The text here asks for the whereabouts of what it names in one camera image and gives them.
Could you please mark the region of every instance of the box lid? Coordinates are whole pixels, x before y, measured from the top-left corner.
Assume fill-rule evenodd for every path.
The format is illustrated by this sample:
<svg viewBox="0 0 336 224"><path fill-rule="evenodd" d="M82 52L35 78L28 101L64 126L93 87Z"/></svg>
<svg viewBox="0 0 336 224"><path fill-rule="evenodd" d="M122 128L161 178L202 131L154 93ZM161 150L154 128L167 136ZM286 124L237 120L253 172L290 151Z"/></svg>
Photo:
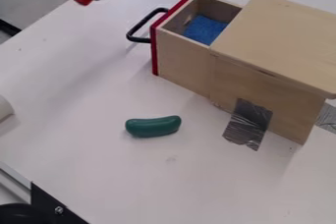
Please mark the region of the box lid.
<svg viewBox="0 0 336 224"><path fill-rule="evenodd" d="M251 0L211 54L336 98L336 16L286 0Z"/></svg>

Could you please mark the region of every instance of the tape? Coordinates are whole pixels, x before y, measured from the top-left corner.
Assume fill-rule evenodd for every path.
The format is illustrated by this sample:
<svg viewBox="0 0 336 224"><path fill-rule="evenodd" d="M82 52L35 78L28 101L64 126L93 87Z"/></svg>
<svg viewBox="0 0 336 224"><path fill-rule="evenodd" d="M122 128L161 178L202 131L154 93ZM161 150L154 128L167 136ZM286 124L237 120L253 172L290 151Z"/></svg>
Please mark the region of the tape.
<svg viewBox="0 0 336 224"><path fill-rule="evenodd" d="M244 144L257 151L272 115L272 111L264 107L238 99L223 137L230 142Z"/></svg>

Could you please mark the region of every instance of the metal frame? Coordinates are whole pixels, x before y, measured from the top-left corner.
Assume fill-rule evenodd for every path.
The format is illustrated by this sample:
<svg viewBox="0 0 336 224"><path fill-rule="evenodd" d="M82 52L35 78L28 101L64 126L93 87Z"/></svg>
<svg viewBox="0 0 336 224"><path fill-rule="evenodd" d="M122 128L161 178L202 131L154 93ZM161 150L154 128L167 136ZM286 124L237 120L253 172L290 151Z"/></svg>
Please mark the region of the metal frame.
<svg viewBox="0 0 336 224"><path fill-rule="evenodd" d="M66 205L0 161L0 184L22 201L49 215L55 224L88 224Z"/></svg>

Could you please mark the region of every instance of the wooden drawer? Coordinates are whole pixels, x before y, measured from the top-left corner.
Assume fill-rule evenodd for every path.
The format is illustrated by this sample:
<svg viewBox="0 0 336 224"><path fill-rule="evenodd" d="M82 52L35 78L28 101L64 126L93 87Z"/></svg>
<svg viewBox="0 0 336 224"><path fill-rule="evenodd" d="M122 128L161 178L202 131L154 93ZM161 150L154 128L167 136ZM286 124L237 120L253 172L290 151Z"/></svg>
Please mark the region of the wooden drawer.
<svg viewBox="0 0 336 224"><path fill-rule="evenodd" d="M209 97L214 56L209 46L183 36L196 15L231 22L241 7L220 0L188 0L156 29L158 75Z"/></svg>

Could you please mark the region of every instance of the gray duct tape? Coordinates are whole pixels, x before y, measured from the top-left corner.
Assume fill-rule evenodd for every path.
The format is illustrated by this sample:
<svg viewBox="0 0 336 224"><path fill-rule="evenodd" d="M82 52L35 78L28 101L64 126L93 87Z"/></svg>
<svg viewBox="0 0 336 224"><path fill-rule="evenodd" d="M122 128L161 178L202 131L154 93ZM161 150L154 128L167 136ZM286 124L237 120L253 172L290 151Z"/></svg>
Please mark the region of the gray duct tape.
<svg viewBox="0 0 336 224"><path fill-rule="evenodd" d="M223 137L258 150L272 118L272 112L244 99L238 99Z"/></svg>
<svg viewBox="0 0 336 224"><path fill-rule="evenodd" d="M315 124L333 134L336 134L336 108L324 103Z"/></svg>

